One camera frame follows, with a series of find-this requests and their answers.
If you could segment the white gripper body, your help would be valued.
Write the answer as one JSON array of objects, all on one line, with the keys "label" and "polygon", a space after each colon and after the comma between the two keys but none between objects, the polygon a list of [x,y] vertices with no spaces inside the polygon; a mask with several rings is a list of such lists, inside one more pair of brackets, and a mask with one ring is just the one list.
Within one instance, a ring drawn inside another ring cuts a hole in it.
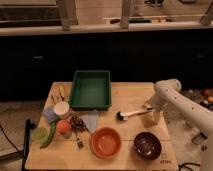
[{"label": "white gripper body", "polygon": [[143,108],[152,113],[154,124],[158,124],[158,122],[160,121],[160,111],[158,111],[157,109],[153,108],[148,102],[145,102],[143,104]]}]

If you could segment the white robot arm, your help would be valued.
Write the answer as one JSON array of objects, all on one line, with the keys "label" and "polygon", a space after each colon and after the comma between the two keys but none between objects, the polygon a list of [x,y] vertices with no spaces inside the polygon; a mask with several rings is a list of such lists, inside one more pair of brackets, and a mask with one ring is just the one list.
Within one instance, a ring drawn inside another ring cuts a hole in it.
[{"label": "white robot arm", "polygon": [[202,155],[200,171],[213,171],[213,111],[181,95],[180,90],[178,79],[157,81],[148,104],[155,111],[160,111],[166,103],[172,104],[207,137],[207,150]]}]

